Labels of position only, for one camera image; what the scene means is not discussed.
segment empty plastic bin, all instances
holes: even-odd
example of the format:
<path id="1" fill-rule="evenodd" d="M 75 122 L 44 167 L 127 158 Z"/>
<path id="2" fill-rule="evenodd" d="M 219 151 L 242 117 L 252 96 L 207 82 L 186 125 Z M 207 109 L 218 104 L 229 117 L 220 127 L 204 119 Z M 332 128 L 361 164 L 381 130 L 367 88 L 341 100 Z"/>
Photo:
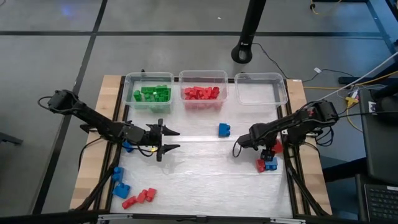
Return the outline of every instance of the empty plastic bin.
<path id="1" fill-rule="evenodd" d="M 169 72 L 132 72 L 126 75 L 123 103 L 137 110 L 169 113 L 172 109 L 174 76 Z"/>
<path id="2" fill-rule="evenodd" d="M 180 99 L 187 110 L 220 110 L 228 98 L 228 76 L 222 70 L 182 71 L 178 80 L 181 91 Z"/>
<path id="3" fill-rule="evenodd" d="M 239 73 L 235 75 L 235 89 L 242 105 L 280 106 L 287 102 L 284 79 L 279 73 Z"/>

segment clear plastic container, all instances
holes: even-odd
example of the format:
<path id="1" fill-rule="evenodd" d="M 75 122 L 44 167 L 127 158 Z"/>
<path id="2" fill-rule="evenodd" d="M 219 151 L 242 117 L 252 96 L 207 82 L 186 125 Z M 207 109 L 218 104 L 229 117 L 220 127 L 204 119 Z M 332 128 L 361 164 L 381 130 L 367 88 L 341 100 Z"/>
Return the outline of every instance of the clear plastic container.
<path id="1" fill-rule="evenodd" d="M 169 72 L 132 72 L 126 75 L 122 100 L 125 105 L 134 107 L 136 110 L 151 110 L 153 113 L 170 113 L 172 109 L 174 76 Z M 157 87 L 165 85 L 170 89 L 170 98 L 167 101 L 155 101 L 154 95 L 150 94 L 150 100 L 146 101 L 142 94 L 142 101 L 138 102 L 133 93 L 141 92 L 142 87 Z"/>
<path id="2" fill-rule="evenodd" d="M 179 75 L 180 99 L 184 103 L 185 109 L 216 109 L 220 110 L 223 103 L 228 98 L 228 75 L 222 70 L 199 70 L 182 71 Z M 193 87 L 208 88 L 218 87 L 220 93 L 216 99 L 212 100 L 188 100 L 185 94 L 186 88 Z"/>
<path id="3" fill-rule="evenodd" d="M 236 98 L 242 105 L 280 106 L 287 103 L 284 79 L 279 73 L 239 73 L 235 75 L 235 89 Z"/>

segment gray floor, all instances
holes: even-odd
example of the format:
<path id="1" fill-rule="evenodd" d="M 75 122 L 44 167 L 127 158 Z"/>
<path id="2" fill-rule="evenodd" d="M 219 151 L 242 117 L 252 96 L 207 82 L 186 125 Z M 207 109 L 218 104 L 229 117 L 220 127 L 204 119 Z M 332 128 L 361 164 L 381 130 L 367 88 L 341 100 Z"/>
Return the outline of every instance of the gray floor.
<path id="1" fill-rule="evenodd" d="M 240 31 L 248 0 L 109 0 L 100 26 L 103 31 Z M 391 39 L 398 38 L 398 23 L 384 1 L 372 1 Z M 0 7 L 2 30 L 93 29 L 100 0 L 8 0 Z M 317 3 L 325 12 L 330 3 Z M 307 0 L 268 0 L 258 31 L 377 32 L 362 3 L 340 3 L 329 16 L 316 16 Z M 24 144 L 0 144 L 0 216 L 29 213 L 61 122 L 36 105 L 40 96 L 60 88 L 72 89 L 89 37 L 0 35 L 0 131 Z M 94 107 L 103 75 L 125 75 L 144 68 L 148 72 L 222 69 L 239 72 L 278 72 L 258 46 L 253 60 L 239 65 L 230 52 L 238 37 L 228 36 L 124 36 L 97 37 L 80 90 L 80 98 Z M 291 78 L 308 79 L 313 68 L 342 70 L 360 76 L 390 56 L 382 39 L 256 37 Z M 337 86 L 339 74 L 325 72 L 306 86 Z M 330 91 L 306 90 L 307 100 Z M 339 111 L 344 101 L 329 100 Z M 361 126 L 360 118 L 353 122 Z M 44 212 L 66 211 L 77 175 L 78 155 L 86 142 L 72 119 Z M 362 134 L 345 119 L 335 126 L 331 147 L 320 147 L 322 166 L 364 156 Z M 355 212 L 352 181 L 328 184 L 334 210 Z"/>

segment wooden table frame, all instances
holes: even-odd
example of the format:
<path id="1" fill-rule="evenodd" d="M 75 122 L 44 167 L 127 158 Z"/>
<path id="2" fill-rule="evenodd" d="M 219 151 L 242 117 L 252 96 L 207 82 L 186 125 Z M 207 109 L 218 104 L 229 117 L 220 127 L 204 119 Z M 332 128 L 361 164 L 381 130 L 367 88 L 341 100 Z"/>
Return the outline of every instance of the wooden table frame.
<path id="1" fill-rule="evenodd" d="M 105 75 L 102 86 L 99 91 L 98 101 L 95 110 L 109 119 L 121 121 L 124 113 L 124 105 L 120 106 L 119 114 L 114 114 L 117 105 L 119 89 L 122 87 L 124 78 L 120 75 Z M 286 80 L 287 93 L 289 102 L 287 106 L 282 106 L 283 116 L 290 111 L 295 111 L 304 105 L 307 100 L 301 80 Z M 98 133 L 89 133 L 87 142 L 98 138 Z M 316 145 L 315 139 L 307 137 L 306 142 Z M 81 160 L 81 166 L 73 191 L 70 208 L 79 206 L 88 194 L 93 190 L 98 183 L 101 175 L 101 168 L 105 158 L 106 141 L 98 141 L 90 147 L 85 149 L 85 153 Z M 320 164 L 319 153 L 312 147 L 307 145 L 300 146 L 299 150 L 302 175 L 304 177 L 305 185 L 311 192 L 314 199 L 321 205 L 322 209 L 331 214 L 331 207 L 329 203 L 328 194 L 326 191 L 325 181 L 323 180 L 322 167 Z M 303 203 L 301 193 L 296 184 L 294 184 L 295 200 L 297 201 L 298 214 L 305 214 L 305 203 Z M 101 200 L 98 202 L 99 209 L 105 209 L 105 202 L 109 190 L 109 181 L 104 186 Z"/>

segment blue block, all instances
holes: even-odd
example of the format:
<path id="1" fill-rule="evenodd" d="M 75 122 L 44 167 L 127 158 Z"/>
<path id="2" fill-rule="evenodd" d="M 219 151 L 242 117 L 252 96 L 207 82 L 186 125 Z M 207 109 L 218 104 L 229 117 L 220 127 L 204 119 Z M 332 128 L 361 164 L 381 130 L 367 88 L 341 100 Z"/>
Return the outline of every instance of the blue block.
<path id="1" fill-rule="evenodd" d="M 218 136 L 219 137 L 228 137 L 231 134 L 231 126 L 225 123 L 220 123 L 218 125 Z"/>
<path id="2" fill-rule="evenodd" d="M 276 157 L 274 157 L 272 161 L 264 161 L 264 164 L 266 165 L 266 170 L 276 170 L 278 166 L 278 160 Z"/>
<path id="3" fill-rule="evenodd" d="M 123 199 L 126 199 L 130 192 L 130 186 L 124 183 L 119 183 L 114 189 L 113 194 Z"/>
<path id="4" fill-rule="evenodd" d="M 124 173 L 124 169 L 122 167 L 115 167 L 113 169 L 113 176 L 112 176 L 113 181 L 122 182 L 123 173 Z"/>
<path id="5" fill-rule="evenodd" d="M 132 152 L 134 149 L 132 148 L 132 145 L 130 145 L 129 142 L 124 141 L 123 142 L 123 148 L 127 151 L 127 152 Z"/>

